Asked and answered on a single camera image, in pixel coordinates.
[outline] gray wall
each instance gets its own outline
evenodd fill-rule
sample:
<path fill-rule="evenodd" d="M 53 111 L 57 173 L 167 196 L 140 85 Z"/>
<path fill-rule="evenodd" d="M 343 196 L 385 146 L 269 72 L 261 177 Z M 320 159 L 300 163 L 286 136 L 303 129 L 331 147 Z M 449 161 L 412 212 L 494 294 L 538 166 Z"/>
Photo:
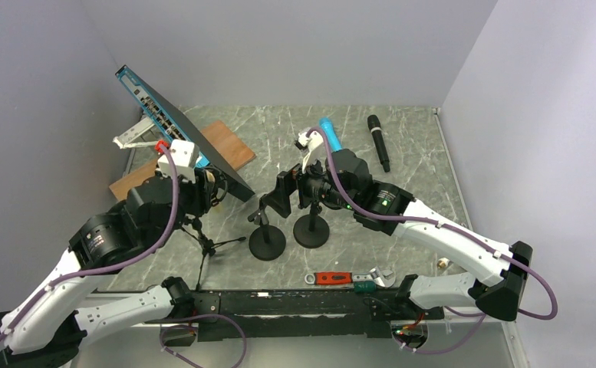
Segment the gray wall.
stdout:
<path fill-rule="evenodd" d="M 558 295 L 519 318 L 532 366 L 596 366 L 596 2 L 499 1 L 442 118 L 475 228 L 532 245 Z M 535 281 L 523 306 L 549 310 Z"/>
<path fill-rule="evenodd" d="M 80 2 L 0 1 L 0 311 L 22 302 L 68 239 L 114 203 L 137 121 Z"/>
<path fill-rule="evenodd" d="M 496 0 L 83 0 L 176 104 L 440 106 Z"/>

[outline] table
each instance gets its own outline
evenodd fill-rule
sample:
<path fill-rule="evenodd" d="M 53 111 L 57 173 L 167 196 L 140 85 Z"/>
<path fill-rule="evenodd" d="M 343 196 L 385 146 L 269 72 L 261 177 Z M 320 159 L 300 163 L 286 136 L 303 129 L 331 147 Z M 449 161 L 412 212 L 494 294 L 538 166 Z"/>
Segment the table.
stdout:
<path fill-rule="evenodd" d="M 215 242 L 249 236 L 256 226 L 247 221 L 258 206 L 258 197 L 275 187 L 275 177 L 301 161 L 293 142 L 297 134 L 330 117 L 344 148 L 367 161 L 375 179 L 392 182 L 412 192 L 429 207 L 461 225 L 467 223 L 458 185 L 440 128 L 431 107 L 396 106 L 225 106 L 191 107 L 181 110 L 200 129 L 222 120 L 257 157 L 239 170 L 257 196 L 240 202 L 228 196 L 202 217 L 203 231 Z M 381 169 L 374 142 L 367 129 L 367 117 L 379 117 L 390 156 L 390 172 Z M 153 158 L 150 149 L 137 150 L 132 169 Z M 294 239 L 294 222 L 308 209 L 298 210 L 297 193 L 291 197 L 292 214 L 282 218 L 267 209 L 272 225 L 287 239 L 286 250 L 274 261 L 252 257 L 248 242 L 235 242 L 219 248 L 206 260 L 203 289 L 309 288 L 304 276 L 316 271 L 368 271 L 374 266 L 397 273 L 397 283 L 407 274 L 439 276 L 463 270 L 452 264 L 438 270 L 442 255 L 414 241 L 391 238 L 363 228 L 349 211 L 324 208 L 331 234 L 317 249 L 301 247 Z M 201 251 L 187 234 L 175 231 L 164 248 L 141 262 L 125 268 L 102 289 L 140 291 L 159 284 L 169 276 L 180 276 L 193 287 L 198 277 Z"/>

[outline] blue cylinder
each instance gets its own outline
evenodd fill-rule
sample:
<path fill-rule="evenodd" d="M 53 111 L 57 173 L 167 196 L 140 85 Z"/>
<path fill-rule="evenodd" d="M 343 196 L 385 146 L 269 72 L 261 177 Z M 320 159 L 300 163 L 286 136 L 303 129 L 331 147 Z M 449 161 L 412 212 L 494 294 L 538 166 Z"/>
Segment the blue cylinder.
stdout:
<path fill-rule="evenodd" d="M 327 136 L 327 140 L 329 141 L 329 146 L 331 146 L 331 151 L 336 152 L 341 150 L 343 147 L 341 146 L 341 142 L 338 141 L 338 137 L 334 132 L 334 125 L 331 123 L 331 119 L 328 117 L 323 117 L 320 119 L 320 127 L 324 130 L 324 134 Z"/>

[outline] wrench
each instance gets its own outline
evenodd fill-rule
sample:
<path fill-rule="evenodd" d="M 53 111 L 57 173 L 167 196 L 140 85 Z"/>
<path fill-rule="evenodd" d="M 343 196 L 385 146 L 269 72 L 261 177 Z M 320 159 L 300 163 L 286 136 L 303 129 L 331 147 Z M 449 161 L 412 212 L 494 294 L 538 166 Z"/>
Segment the wrench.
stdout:
<path fill-rule="evenodd" d="M 392 271 L 382 271 L 378 267 L 366 273 L 315 272 L 305 275 L 305 282 L 311 285 L 344 285 L 359 281 L 372 281 L 380 288 L 390 288 L 397 276 Z"/>

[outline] black round base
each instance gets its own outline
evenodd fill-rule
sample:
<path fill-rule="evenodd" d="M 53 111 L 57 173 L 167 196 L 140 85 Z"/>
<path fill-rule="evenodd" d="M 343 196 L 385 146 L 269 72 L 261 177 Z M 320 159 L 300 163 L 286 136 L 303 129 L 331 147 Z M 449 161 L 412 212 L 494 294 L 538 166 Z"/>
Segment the black round base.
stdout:
<path fill-rule="evenodd" d="M 313 231 L 309 230 L 309 215 L 304 215 L 293 225 L 293 237 L 299 245 L 313 249 L 322 246 L 329 239 L 329 225 L 320 216 L 316 216 Z"/>
<path fill-rule="evenodd" d="M 250 235 L 248 240 L 248 247 L 255 258 L 262 261 L 272 261 L 284 253 L 286 248 L 286 237 L 279 228 L 275 226 L 268 226 L 268 235 L 270 242 L 264 241 L 264 234 L 262 228 L 257 228 Z"/>

